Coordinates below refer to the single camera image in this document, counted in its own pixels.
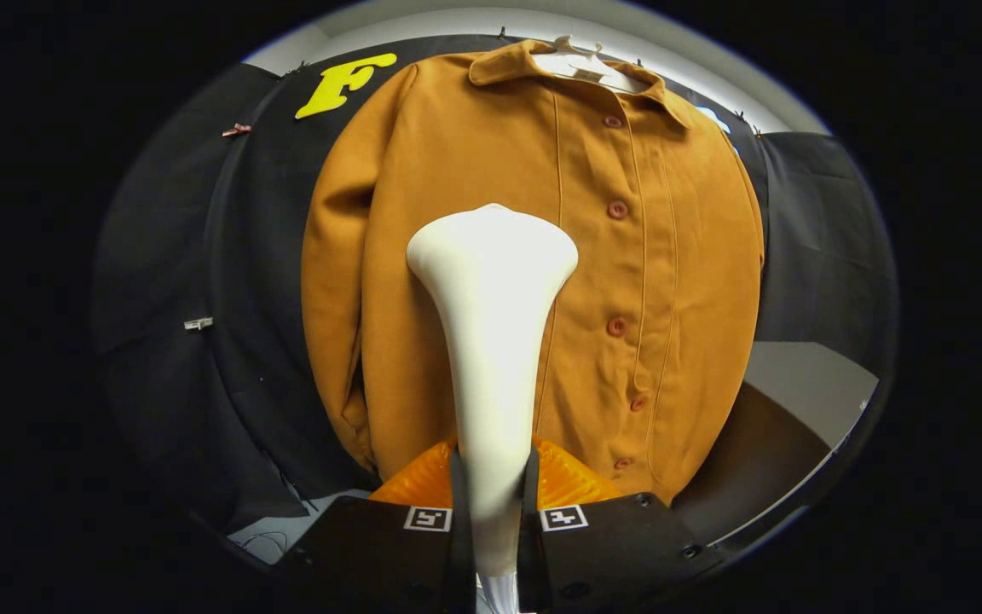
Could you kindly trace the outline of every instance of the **orange translucent plastic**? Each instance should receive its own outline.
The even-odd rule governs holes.
[[[449,455],[456,444],[456,439],[452,439],[426,450],[371,494],[370,501],[453,508]],[[534,436],[533,445],[540,457],[537,509],[589,504],[623,496],[612,482],[601,478],[555,443]]]

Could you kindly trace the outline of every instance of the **red button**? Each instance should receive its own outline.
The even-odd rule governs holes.
[[[615,200],[609,203],[609,217],[613,220],[623,220],[627,217],[627,203],[622,200]]]
[[[627,332],[627,320],[623,318],[612,318],[609,320],[609,334],[612,337],[623,337]]]

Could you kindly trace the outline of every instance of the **jacket collar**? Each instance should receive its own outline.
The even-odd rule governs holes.
[[[483,86],[508,81],[512,78],[561,78],[546,72],[542,67],[537,66],[537,62],[533,60],[534,52],[550,54],[553,51],[556,51],[556,47],[542,42],[542,40],[522,40],[522,42],[513,45],[499,47],[494,51],[484,52],[469,67],[468,80],[474,85]],[[686,129],[693,127],[692,116],[695,109],[684,98],[666,90],[666,82],[657,74],[627,62],[605,62],[605,65],[626,74],[628,77],[648,83],[650,87],[639,93],[639,96],[659,102],[669,112],[669,115]]]

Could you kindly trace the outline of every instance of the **red clip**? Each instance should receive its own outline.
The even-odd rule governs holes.
[[[222,136],[244,135],[246,132],[252,132],[252,127],[250,125],[234,124],[234,128],[223,132]]]

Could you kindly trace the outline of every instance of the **white ceiling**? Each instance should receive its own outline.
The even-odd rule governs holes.
[[[574,43],[643,66],[744,112],[761,132],[829,133],[821,119],[751,61],[669,17],[616,0],[369,0],[296,27],[245,58],[280,73],[343,52],[441,34],[507,34]]]

